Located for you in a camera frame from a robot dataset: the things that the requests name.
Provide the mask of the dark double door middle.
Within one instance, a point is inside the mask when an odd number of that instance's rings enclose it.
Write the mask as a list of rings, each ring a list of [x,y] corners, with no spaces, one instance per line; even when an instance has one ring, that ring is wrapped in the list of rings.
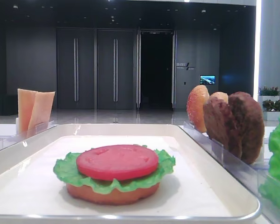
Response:
[[[98,108],[133,109],[133,32],[99,30],[97,44]]]

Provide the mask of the bottom bun slice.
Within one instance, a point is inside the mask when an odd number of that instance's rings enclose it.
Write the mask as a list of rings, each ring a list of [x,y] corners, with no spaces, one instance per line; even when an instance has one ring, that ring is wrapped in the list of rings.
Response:
[[[83,185],[75,187],[71,184],[66,185],[67,192],[74,198],[82,199],[88,202],[103,204],[103,205],[127,205],[150,197],[159,188],[159,183],[149,188],[137,188],[129,192],[121,192],[118,189],[112,190],[108,194],[100,194],[94,192],[92,187]]]

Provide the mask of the right brown meat patty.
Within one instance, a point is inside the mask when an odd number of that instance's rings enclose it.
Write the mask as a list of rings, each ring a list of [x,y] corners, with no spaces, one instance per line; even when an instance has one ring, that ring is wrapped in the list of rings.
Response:
[[[252,164],[258,158],[263,145],[265,126],[262,108],[250,94],[241,91],[229,95],[229,106],[242,138],[241,159]]]

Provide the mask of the white rectangular tray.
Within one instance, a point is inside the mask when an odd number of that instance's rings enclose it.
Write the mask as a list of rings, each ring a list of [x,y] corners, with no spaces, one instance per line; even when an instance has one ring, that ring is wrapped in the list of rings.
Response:
[[[0,224],[251,224],[260,201],[174,125],[66,124],[0,150]],[[72,198],[53,167],[69,152],[138,144],[176,159],[149,198],[125,206]]]

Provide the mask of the cheese slice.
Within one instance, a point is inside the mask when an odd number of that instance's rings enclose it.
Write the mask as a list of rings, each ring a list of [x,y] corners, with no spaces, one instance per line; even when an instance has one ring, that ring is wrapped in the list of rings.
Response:
[[[55,92],[37,92],[28,129],[50,120]]]
[[[28,130],[36,93],[38,91],[17,89],[19,133]]]

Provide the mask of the left brown meat patty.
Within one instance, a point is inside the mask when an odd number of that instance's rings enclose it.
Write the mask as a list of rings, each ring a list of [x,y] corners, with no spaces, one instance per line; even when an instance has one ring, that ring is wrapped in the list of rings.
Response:
[[[234,155],[240,154],[238,130],[229,104],[211,96],[203,106],[203,112],[209,138],[222,143]]]

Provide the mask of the green lettuce leaf on bun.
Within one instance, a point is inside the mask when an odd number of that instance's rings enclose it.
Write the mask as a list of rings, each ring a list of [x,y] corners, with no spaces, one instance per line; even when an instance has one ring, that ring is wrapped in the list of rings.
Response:
[[[82,175],[76,165],[76,159],[80,153],[68,153],[66,157],[58,159],[53,168],[53,172],[57,178],[67,184],[75,187],[88,186],[93,189],[95,193],[109,194],[114,189],[120,192],[131,192],[136,189],[147,189],[153,185],[160,183],[166,174],[173,173],[175,166],[175,157],[170,156],[165,150],[154,150],[158,155],[158,168],[153,173],[136,179],[118,181],[95,180],[85,175]]]

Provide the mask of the clear acrylic rack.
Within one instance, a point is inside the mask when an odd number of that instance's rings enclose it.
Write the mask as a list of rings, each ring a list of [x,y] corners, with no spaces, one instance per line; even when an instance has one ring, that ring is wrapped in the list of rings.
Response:
[[[262,212],[272,224],[280,224],[280,181],[269,174],[269,134],[275,129],[265,127],[264,143],[259,158],[252,165],[223,149],[221,143],[211,140],[206,134],[198,132],[190,122],[184,122],[183,130],[190,135],[206,152],[229,171],[242,185],[260,199]]]
[[[25,141],[27,138],[35,136],[54,126],[56,126],[54,121],[41,123],[36,125],[35,128],[29,129],[28,131],[16,135],[15,124],[0,124],[0,151],[13,144]]]

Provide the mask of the small wall screen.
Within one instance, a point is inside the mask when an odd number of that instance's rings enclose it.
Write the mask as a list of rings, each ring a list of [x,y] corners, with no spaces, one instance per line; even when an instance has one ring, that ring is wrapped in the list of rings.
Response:
[[[215,76],[213,75],[200,75],[200,84],[202,85],[214,85]]]

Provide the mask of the dark double door left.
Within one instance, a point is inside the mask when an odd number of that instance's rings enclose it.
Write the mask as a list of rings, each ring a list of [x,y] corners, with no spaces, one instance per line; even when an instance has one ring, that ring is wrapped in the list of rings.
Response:
[[[57,106],[94,108],[94,31],[57,30]]]

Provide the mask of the left cheese slice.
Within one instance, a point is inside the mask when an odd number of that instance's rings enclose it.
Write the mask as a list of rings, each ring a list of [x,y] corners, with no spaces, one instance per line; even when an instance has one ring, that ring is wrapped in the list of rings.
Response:
[[[19,133],[28,130],[36,93],[38,91],[17,89]]]

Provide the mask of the potted plants planter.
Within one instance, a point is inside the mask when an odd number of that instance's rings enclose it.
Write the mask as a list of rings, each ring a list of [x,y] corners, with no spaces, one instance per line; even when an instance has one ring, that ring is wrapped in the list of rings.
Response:
[[[258,102],[263,110],[264,120],[279,120],[280,89],[278,87],[260,87],[258,91]]]

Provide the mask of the sesame top bun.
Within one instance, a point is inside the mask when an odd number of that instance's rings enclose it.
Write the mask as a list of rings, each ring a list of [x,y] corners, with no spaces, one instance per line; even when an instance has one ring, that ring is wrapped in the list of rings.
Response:
[[[209,92],[204,85],[192,89],[187,99],[187,114],[194,127],[201,133],[206,132],[203,105],[209,99]]]

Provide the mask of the red tomato slice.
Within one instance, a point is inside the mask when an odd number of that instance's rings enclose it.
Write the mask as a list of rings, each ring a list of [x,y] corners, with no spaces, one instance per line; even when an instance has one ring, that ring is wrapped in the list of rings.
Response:
[[[76,164],[80,173],[93,179],[124,181],[154,172],[158,167],[158,156],[143,146],[112,145],[80,154]]]

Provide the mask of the plain bun slice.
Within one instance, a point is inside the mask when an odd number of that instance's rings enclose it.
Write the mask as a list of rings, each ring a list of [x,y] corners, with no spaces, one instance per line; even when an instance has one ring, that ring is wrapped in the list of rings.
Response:
[[[225,103],[228,103],[228,100],[229,100],[229,96],[227,93],[224,93],[224,92],[215,92],[213,93],[211,96],[211,98],[217,98],[217,99],[221,99],[223,100]]]

